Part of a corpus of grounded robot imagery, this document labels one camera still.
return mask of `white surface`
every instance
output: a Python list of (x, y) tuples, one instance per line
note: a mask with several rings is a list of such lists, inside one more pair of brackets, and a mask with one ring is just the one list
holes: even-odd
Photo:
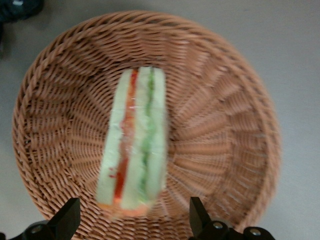
[(0, 60), (0, 232), (11, 238), (42, 220), (23, 186), (12, 150), (11, 119), (21, 81), (58, 34), (91, 17), (153, 10), (196, 21), (231, 42), (272, 97), (283, 138), (279, 188), (259, 225), (277, 240), (320, 236), (319, 0), (45, 0), (43, 12), (5, 26)]

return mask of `screw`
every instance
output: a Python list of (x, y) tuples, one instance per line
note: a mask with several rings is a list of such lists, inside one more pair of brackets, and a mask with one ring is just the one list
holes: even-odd
[(42, 225), (35, 226), (34, 228), (31, 229), (31, 233), (36, 234), (36, 233), (40, 232), (41, 229), (42, 229)]
[(256, 228), (251, 228), (250, 232), (255, 236), (260, 236), (261, 235), (261, 232)]
[(215, 221), (214, 223), (213, 223), (213, 226), (216, 228), (216, 229), (222, 229), (224, 226), (220, 223), (220, 222), (218, 222), (218, 221)]

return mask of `dark object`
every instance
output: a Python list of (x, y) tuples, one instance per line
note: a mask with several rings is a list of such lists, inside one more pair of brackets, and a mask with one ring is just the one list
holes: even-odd
[(247, 227), (241, 234), (223, 221), (212, 221), (198, 197), (190, 198), (189, 217), (193, 233), (189, 240), (275, 240), (261, 227)]
[(38, 14), (44, 0), (0, 0), (0, 22), (10, 23)]
[[(241, 234), (223, 221), (212, 221), (198, 197), (190, 198), (189, 217), (193, 233), (189, 240), (275, 240), (261, 227), (247, 227)], [(79, 225), (80, 200), (71, 198), (47, 224), (35, 223), (10, 240), (70, 240)], [(6, 240), (1, 232), (0, 240)]]
[[(80, 225), (80, 199), (71, 198), (47, 223), (36, 223), (10, 240), (70, 240)], [(0, 240), (6, 236), (0, 233)]]
[(2, 52), (2, 45), (1, 45), (1, 39), (2, 39), (2, 34), (4, 32), (4, 24), (0, 22), (0, 53)]

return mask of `wicker basket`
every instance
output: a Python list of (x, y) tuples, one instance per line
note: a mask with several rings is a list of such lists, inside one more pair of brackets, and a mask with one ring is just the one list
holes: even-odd
[[(112, 220), (96, 205), (96, 182), (119, 77), (139, 66), (166, 74), (167, 186), (148, 217)], [(116, 12), (58, 36), (25, 75), (12, 134), (47, 219), (81, 198), (74, 239), (187, 239), (190, 196), (241, 230), (262, 215), (279, 175), (278, 124), (259, 77), (223, 38), (164, 13)]]

